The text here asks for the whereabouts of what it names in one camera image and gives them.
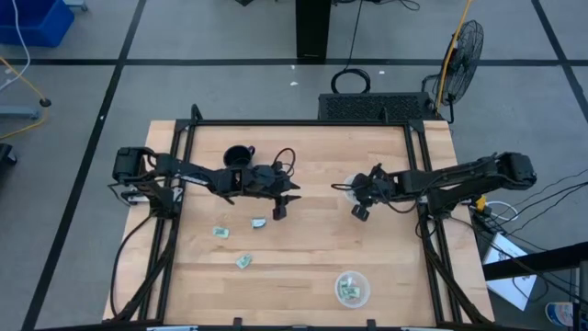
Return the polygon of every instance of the electric fan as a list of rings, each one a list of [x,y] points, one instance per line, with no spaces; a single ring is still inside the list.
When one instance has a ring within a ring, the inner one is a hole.
[[[475,20],[464,23],[459,30],[455,47],[451,49],[451,44],[449,44],[445,54],[443,63],[445,63],[447,57],[449,59],[442,93],[439,93],[439,89],[442,85],[440,82],[443,81],[443,67],[439,74],[428,75],[422,82],[421,92],[424,92],[427,81],[435,79],[431,91],[435,94],[435,112],[438,114],[437,107],[439,104],[449,106],[451,120],[448,123],[453,123],[454,120],[453,105],[466,93],[469,83],[471,83],[471,79],[476,73],[483,42],[484,30],[481,25]]]

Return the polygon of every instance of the clear plastic cup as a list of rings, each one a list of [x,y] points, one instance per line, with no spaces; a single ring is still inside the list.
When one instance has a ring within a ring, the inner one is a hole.
[[[359,308],[369,299],[368,279],[357,271],[346,271],[339,275],[335,281],[334,294],[345,307]]]

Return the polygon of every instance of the black floor stripe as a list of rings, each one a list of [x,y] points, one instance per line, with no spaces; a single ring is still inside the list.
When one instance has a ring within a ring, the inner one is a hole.
[[[45,262],[45,266],[43,267],[43,271],[41,272],[39,283],[37,284],[37,288],[35,289],[35,293],[33,294],[30,306],[28,307],[27,315],[22,325],[22,330],[24,331],[33,330],[35,328],[37,320],[39,319],[39,314],[43,306],[43,302],[45,301],[45,297],[47,296],[47,290],[49,289],[49,286],[51,284],[51,279],[53,278],[55,268],[57,267],[59,256],[62,253],[63,245],[65,244],[65,238],[67,237],[67,233],[69,232],[70,225],[72,224],[72,220],[74,218],[75,208],[77,207],[80,195],[82,194],[82,188],[84,187],[88,171],[90,170],[90,165],[92,164],[94,153],[96,152],[98,140],[100,139],[100,133],[104,128],[104,123],[107,119],[108,110],[110,109],[112,99],[119,84],[120,74],[122,73],[125,59],[127,59],[127,56],[129,55],[130,45],[132,44],[135,32],[137,31],[137,27],[139,26],[142,11],[145,8],[145,2],[146,0],[139,0],[139,2],[137,3],[137,7],[135,8],[135,13],[133,14],[132,21],[130,22],[129,30],[127,32],[127,36],[123,43],[122,49],[120,50],[116,67],[114,69],[112,77],[110,78],[110,83],[108,84],[106,94],[104,95],[102,106],[98,111],[96,122],[94,124],[94,129],[92,130],[92,134],[90,135],[88,145],[85,148],[82,164],[80,164],[80,168],[77,172],[77,176],[75,177],[75,181],[73,183],[72,191],[67,200],[67,204],[65,205],[65,211],[63,212],[62,220],[57,229],[57,234],[53,239],[53,244],[51,245],[51,250],[49,251],[49,255],[47,256],[47,260]]]
[[[576,101],[578,102],[578,106],[580,106],[580,110],[582,111],[584,117],[588,121],[588,101],[586,101],[586,95],[582,90],[582,86],[578,82],[578,78],[571,69],[571,62],[568,61],[566,58],[566,54],[564,53],[563,49],[561,48],[560,42],[558,41],[557,36],[555,35],[555,31],[551,27],[551,23],[549,23],[548,16],[545,14],[545,10],[543,10],[543,6],[539,2],[539,0],[531,0],[533,3],[533,7],[539,16],[539,20],[541,21],[541,25],[545,30],[545,33],[548,35],[549,43],[551,43],[551,47],[553,47],[553,51],[558,56],[558,60],[563,62],[561,68],[563,69],[563,73],[565,73],[566,78],[568,79],[568,83],[570,84],[571,91],[573,92],[574,96],[576,97]],[[580,63],[585,63],[585,61],[574,61],[579,65]]]
[[[8,59],[14,65],[26,64],[26,59]],[[117,65],[117,59],[33,59],[31,65]],[[152,66],[233,66],[233,65],[346,65],[347,59],[326,59],[324,61],[305,59],[127,59],[125,65]],[[435,59],[353,59],[352,65],[390,65],[390,66],[440,66],[442,60]],[[588,66],[588,60],[485,60],[478,66]]]

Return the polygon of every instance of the wooden table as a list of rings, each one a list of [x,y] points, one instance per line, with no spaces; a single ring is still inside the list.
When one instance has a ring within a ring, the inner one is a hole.
[[[173,121],[152,122],[146,145],[167,153],[173,128]],[[426,122],[425,130],[433,168],[455,165],[447,124]],[[413,141],[420,161],[415,134]],[[196,129],[191,162],[223,167],[224,151],[235,144],[254,145],[257,164],[270,164],[279,150],[293,148],[297,162],[292,181],[301,186],[293,194],[303,198],[288,205],[286,219],[274,222],[273,201],[237,198],[231,206],[205,188],[188,185],[166,324],[231,325],[234,317],[242,317],[244,325],[351,326],[366,325],[367,319],[376,319],[378,326],[435,325],[422,242],[414,234],[416,212],[398,214],[379,204],[362,223],[351,215],[352,204],[343,192],[330,188],[378,162],[388,172],[408,169],[402,128],[202,126]],[[180,146],[178,155],[183,149]],[[397,205],[405,209],[410,203]],[[147,213],[146,204],[132,207],[125,235]],[[464,207],[456,208],[454,215],[469,219]],[[255,216],[268,219],[265,228],[251,228]],[[136,233],[122,253],[115,292],[118,309],[145,276],[154,224]],[[230,228],[231,236],[215,237],[213,226]],[[493,319],[471,229],[451,221],[445,221],[445,227],[456,281]],[[241,270],[235,261],[245,253],[253,255],[253,262]],[[335,279],[346,270],[361,272],[371,285],[371,297],[360,309],[345,308],[334,295]],[[445,284],[439,282],[445,318],[450,320]],[[156,284],[150,316],[158,292]]]

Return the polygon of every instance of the white cable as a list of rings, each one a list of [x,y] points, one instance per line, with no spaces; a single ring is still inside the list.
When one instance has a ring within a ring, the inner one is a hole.
[[[516,210],[515,207],[511,206],[510,204],[508,204],[508,203],[506,203],[504,201],[498,201],[498,200],[486,202],[486,206],[490,206],[492,204],[503,205],[504,207],[507,207],[509,210],[511,210],[511,211],[514,212],[514,217],[513,218],[501,216],[503,213],[501,213],[500,215],[499,214],[496,214],[496,213],[492,213],[492,217],[494,217],[495,219],[498,218],[498,219],[503,220],[503,221],[514,221],[514,220],[518,219],[518,211]]]
[[[20,38],[20,43],[22,44],[22,47],[25,49],[25,53],[27,54],[27,65],[25,65],[25,67],[20,71],[20,74],[18,74],[16,77],[14,77],[12,79],[7,79],[6,82],[4,84],[2,84],[2,86],[0,86],[0,91],[2,91],[7,86],[14,83],[18,78],[20,78],[20,76],[22,74],[24,74],[25,71],[27,71],[28,65],[30,64],[30,54],[28,54],[27,45],[25,44],[25,40],[22,38],[22,34],[20,33],[20,26],[18,25],[17,0],[12,0],[12,6],[15,8],[15,27],[17,28],[17,34],[18,34],[18,37]]]

